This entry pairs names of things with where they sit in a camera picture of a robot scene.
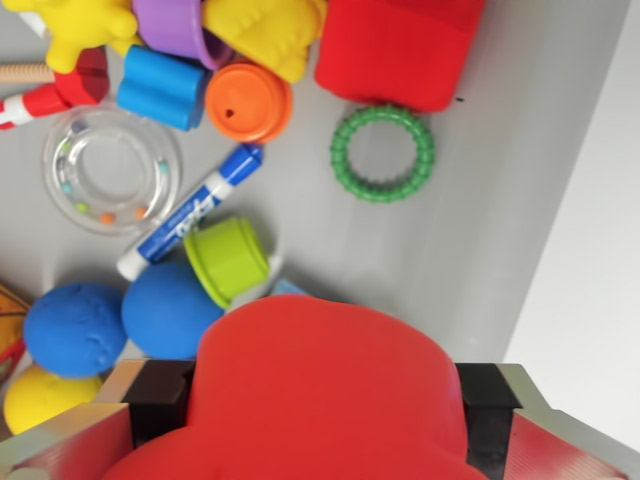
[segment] purple cup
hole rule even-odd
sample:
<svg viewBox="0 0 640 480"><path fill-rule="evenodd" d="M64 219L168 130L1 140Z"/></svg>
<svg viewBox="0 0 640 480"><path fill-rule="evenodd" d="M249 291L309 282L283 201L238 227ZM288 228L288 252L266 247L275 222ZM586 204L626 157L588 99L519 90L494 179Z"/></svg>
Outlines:
<svg viewBox="0 0 640 480"><path fill-rule="evenodd" d="M233 55L222 40L202 28L200 0L134 0L140 36L158 52L195 58L219 70Z"/></svg>

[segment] blue textured ball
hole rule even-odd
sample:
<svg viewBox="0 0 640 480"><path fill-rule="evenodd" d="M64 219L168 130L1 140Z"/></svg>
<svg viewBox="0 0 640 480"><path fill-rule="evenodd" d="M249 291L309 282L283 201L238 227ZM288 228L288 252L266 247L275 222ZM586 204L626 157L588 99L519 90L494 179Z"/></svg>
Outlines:
<svg viewBox="0 0 640 480"><path fill-rule="evenodd" d="M24 341L34 361L61 377L90 377L112 367L127 341L122 293L94 283L51 290L29 310Z"/></svg>
<svg viewBox="0 0 640 480"><path fill-rule="evenodd" d="M202 334L222 315L224 310L207 295L191 266L182 263L147 268L122 303L122 321L131 340L161 359L194 357Z"/></svg>

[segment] green ring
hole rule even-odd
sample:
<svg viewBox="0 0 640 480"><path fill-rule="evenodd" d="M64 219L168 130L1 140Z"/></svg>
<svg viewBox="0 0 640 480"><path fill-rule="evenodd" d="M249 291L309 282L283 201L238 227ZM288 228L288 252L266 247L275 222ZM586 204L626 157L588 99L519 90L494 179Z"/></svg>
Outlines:
<svg viewBox="0 0 640 480"><path fill-rule="evenodd" d="M351 167L348 156L351 137L363 126L375 122L395 123L413 137L418 157L407 175L378 183L360 177ZM431 176L434 161L431 133L418 117L392 105L367 107L345 118L331 142L331 166L336 178L345 190L371 203L391 203L413 195Z"/></svg>

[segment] orange cup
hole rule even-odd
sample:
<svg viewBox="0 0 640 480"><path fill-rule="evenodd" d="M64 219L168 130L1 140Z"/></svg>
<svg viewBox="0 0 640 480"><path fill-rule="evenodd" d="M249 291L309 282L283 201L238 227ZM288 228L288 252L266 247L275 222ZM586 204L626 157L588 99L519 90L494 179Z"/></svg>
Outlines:
<svg viewBox="0 0 640 480"><path fill-rule="evenodd" d="M205 108L211 122L238 142L266 143L286 128L292 111L291 87L252 63L226 66L207 87Z"/></svg>

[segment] lime green cup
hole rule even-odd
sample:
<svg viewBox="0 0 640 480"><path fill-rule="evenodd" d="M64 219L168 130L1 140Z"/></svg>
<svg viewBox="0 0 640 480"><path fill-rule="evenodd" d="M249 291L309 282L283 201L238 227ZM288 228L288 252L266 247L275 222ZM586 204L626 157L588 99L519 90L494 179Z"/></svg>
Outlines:
<svg viewBox="0 0 640 480"><path fill-rule="evenodd" d="M193 229L184 244L200 283L225 310L235 297L269 276L267 256L244 218L230 218L204 230Z"/></svg>

